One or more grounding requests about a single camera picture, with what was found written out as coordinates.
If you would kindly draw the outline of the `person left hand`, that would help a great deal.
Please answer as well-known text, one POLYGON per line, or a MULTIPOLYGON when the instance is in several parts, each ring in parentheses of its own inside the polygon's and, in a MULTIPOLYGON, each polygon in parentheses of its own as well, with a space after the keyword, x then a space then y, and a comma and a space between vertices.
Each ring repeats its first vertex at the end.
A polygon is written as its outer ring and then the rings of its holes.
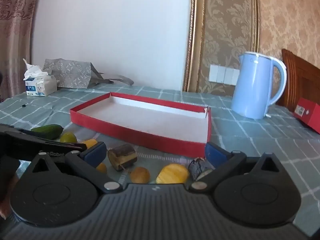
POLYGON ((19 177, 17 174, 14 174, 8 186, 4 189, 4 198, 1 200, 0 205, 1 218, 4 220, 6 220, 12 213, 12 209, 10 207, 10 196, 18 181, 19 177))

